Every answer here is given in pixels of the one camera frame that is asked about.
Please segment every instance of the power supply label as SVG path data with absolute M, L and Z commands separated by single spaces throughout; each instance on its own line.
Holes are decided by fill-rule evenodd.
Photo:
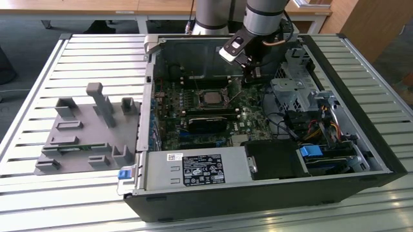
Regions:
M 223 184 L 225 167 L 221 154 L 182 157 L 183 184 L 186 186 Z

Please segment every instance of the aluminum slotted table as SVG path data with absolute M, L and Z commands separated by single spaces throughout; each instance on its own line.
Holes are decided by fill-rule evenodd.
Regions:
M 413 112 L 346 39 L 313 36 L 409 174 L 337 204 L 145 223 L 116 194 L 118 171 L 35 176 L 59 97 L 92 103 L 90 82 L 111 102 L 141 101 L 145 35 L 62 38 L 0 145 L 0 231 L 388 231 L 413 227 Z M 325 78 L 321 83 L 329 89 Z

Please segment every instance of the circuit board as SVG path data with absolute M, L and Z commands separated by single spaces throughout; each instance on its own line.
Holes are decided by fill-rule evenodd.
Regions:
M 182 82 L 157 83 L 157 115 L 162 150 L 239 146 L 242 142 L 271 139 L 269 122 L 261 108 L 263 86 L 242 88 L 238 78 L 229 78 L 223 88 L 186 89 Z M 226 110 L 226 128 L 214 133 L 191 133 L 189 113 Z M 195 118 L 213 116 L 198 115 Z

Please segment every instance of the white label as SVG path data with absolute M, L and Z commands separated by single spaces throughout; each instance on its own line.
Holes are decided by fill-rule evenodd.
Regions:
M 135 11 L 116 11 L 116 14 L 134 14 Z
M 181 161 L 183 153 L 171 153 L 167 154 L 167 161 Z

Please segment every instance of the blue latch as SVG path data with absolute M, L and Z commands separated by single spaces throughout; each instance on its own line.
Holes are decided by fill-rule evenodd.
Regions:
M 119 180 L 131 179 L 131 170 L 120 170 L 118 173 L 118 179 Z
M 302 157 L 322 156 L 321 148 L 317 145 L 304 146 L 302 148 L 300 148 L 300 152 L 301 152 Z

